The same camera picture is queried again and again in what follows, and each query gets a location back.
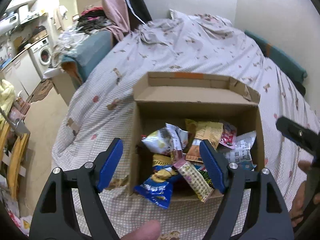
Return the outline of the person's right hand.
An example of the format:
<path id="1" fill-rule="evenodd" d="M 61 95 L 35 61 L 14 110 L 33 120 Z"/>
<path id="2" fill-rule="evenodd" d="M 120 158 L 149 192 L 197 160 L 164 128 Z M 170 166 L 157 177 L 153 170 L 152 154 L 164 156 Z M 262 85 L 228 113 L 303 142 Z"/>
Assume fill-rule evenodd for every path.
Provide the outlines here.
<path id="1" fill-rule="evenodd" d="M 310 170 L 311 163 L 305 160 L 301 160 L 298 162 L 298 167 L 303 172 L 306 173 L 308 172 L 308 170 Z M 292 201 L 291 210 L 289 211 L 291 224 L 293 228 L 295 228 L 303 220 L 302 214 L 303 214 L 303 203 L 305 198 L 305 186 L 306 186 L 306 181 L 301 183 L 295 195 L 295 198 Z"/>

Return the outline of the person's left hand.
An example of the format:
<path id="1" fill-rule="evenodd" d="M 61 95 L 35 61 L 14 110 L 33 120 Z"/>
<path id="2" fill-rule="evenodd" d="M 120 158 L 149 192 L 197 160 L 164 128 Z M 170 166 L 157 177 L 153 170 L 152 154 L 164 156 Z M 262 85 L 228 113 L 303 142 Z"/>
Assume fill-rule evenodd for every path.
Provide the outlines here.
<path id="1" fill-rule="evenodd" d="M 143 224 L 135 231 L 121 237 L 121 240 L 157 240 L 160 234 L 160 222 L 157 220 L 151 220 Z"/>

